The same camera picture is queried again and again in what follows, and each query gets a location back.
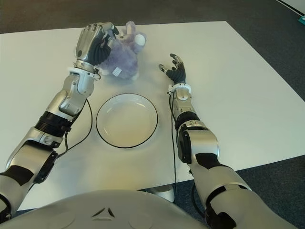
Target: purple plush toy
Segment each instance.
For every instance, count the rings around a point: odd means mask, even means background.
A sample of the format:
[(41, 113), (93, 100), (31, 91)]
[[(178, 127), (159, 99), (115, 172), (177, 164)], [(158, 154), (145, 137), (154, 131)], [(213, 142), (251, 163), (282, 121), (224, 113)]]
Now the purple plush toy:
[(126, 23), (126, 29), (118, 38), (114, 37), (112, 31), (108, 31), (108, 34), (113, 38), (112, 50), (107, 60), (99, 64), (102, 74), (136, 80), (139, 76), (137, 54), (145, 46), (146, 35), (136, 31), (133, 21)]

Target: white tag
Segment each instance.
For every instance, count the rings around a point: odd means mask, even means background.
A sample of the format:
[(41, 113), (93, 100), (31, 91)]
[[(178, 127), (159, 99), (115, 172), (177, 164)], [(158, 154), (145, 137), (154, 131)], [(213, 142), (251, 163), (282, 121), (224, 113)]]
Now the white tag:
[(118, 76), (118, 75), (121, 73), (121, 71), (122, 71), (121, 68), (116, 67), (116, 68), (113, 70), (112, 74), (115, 75), (115, 76)]

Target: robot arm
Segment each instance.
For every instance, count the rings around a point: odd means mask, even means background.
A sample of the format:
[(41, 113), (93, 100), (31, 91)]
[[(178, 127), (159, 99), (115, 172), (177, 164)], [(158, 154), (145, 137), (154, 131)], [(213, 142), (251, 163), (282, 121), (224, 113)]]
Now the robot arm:
[(81, 31), (77, 60), (69, 68), (62, 90), (9, 157), (6, 170), (0, 173), (0, 223), (17, 211), (33, 184), (47, 178), (58, 157), (54, 149), (59, 147), (63, 135), (70, 131), (92, 94), (94, 81), (100, 79), (94, 66), (110, 54), (109, 30), (118, 34), (110, 22), (91, 24)]
[(174, 82), (169, 94), (173, 97), (178, 156), (191, 169), (207, 223), (213, 229), (295, 228), (272, 212), (233, 169), (218, 161), (217, 138), (192, 106), (181, 59), (175, 54), (171, 57), (176, 68), (169, 70), (161, 64), (159, 68)]

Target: black cable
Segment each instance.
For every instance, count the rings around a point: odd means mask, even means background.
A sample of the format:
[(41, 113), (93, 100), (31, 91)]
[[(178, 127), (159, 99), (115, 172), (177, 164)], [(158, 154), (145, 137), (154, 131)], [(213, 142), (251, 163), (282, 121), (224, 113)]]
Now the black cable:
[(169, 105), (170, 105), (170, 110), (171, 110), (171, 124), (172, 124), (172, 144), (173, 144), (173, 166), (174, 166), (174, 170), (175, 170), (175, 190), (176, 190), (176, 195), (177, 195), (177, 173), (176, 173), (176, 154), (175, 154), (175, 144), (173, 141), (173, 119), (176, 123), (175, 117), (173, 115), (173, 102), (172, 102), (172, 106), (171, 106), (171, 97), (172, 95), (170, 95), (169, 98)]
[(196, 204), (196, 201), (195, 201), (195, 182), (193, 184), (193, 187), (192, 187), (192, 193), (191, 193), (191, 199), (192, 199), (192, 203), (194, 205), (194, 208), (196, 209), (196, 211), (198, 212), (199, 215), (201, 215), (203, 218), (205, 218), (205, 215), (204, 213), (199, 209), (198, 205)]
[(70, 149), (72, 149), (72, 148), (76, 147), (77, 145), (79, 145), (80, 143), (82, 143), (82, 142), (89, 136), (89, 134), (90, 134), (90, 132), (91, 132), (91, 130), (92, 130), (92, 126), (93, 126), (93, 114), (92, 114), (92, 109), (91, 109), (91, 106), (90, 106), (90, 103), (89, 103), (88, 99), (86, 99), (86, 103), (87, 103), (88, 106), (89, 106), (90, 115), (91, 115), (91, 126), (90, 126), (89, 132), (87, 133), (87, 135), (86, 135), (81, 141), (79, 141), (78, 143), (76, 143), (74, 146), (72, 146), (72, 147), (70, 147), (70, 148), (68, 147), (68, 140), (67, 140), (67, 138), (68, 138), (68, 132), (66, 132), (66, 133), (65, 133), (65, 138), (64, 138), (64, 143), (65, 143), (65, 148), (66, 148), (66, 149), (65, 149), (65, 151), (64, 151), (62, 154), (59, 154), (59, 155), (57, 156), (57, 159), (60, 158), (60, 157), (62, 157), (63, 155), (65, 155)]

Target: gray carpet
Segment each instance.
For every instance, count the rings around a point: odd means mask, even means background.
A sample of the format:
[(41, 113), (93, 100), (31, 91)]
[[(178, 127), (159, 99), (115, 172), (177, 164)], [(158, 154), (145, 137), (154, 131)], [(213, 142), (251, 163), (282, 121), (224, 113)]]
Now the gray carpet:
[[(0, 32), (117, 25), (227, 21), (305, 100), (305, 26), (275, 0), (2, 0)], [(305, 156), (238, 171), (270, 208), (305, 229)], [(193, 182), (178, 184), (176, 204), (195, 218)]]

